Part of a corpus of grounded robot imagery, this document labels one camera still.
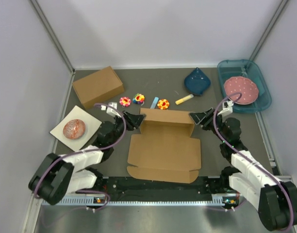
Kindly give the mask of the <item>pink plush flower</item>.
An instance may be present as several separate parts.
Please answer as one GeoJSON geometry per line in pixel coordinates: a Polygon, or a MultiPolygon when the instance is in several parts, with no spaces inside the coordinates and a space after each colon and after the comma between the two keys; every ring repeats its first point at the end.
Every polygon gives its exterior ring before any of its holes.
{"type": "Polygon", "coordinates": [[[122,107],[129,107],[131,105],[131,99],[128,97],[121,97],[119,103],[122,107]]]}

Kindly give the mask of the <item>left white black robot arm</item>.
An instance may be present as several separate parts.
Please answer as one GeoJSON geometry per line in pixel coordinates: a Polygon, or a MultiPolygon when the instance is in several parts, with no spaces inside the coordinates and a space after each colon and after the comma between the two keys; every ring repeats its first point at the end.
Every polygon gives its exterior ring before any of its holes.
{"type": "Polygon", "coordinates": [[[105,162],[125,132],[138,129],[145,117],[145,114],[123,111],[122,115],[115,116],[114,122],[101,123],[95,141],[88,147],[67,155],[48,154],[28,188],[50,205],[56,205],[66,194],[82,189],[99,192],[103,188],[103,175],[90,166],[105,162]]]}

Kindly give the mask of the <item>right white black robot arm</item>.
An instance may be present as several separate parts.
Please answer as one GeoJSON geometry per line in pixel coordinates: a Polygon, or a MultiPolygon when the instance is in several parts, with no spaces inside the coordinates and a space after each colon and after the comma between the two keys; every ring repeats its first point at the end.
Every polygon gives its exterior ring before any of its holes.
{"type": "Polygon", "coordinates": [[[269,173],[241,141],[240,121],[222,115],[214,108],[190,113],[195,125],[212,131],[220,140],[222,156],[231,164],[222,170],[220,187],[225,192],[239,192],[257,210],[269,231],[297,225],[297,187],[269,173]]]}

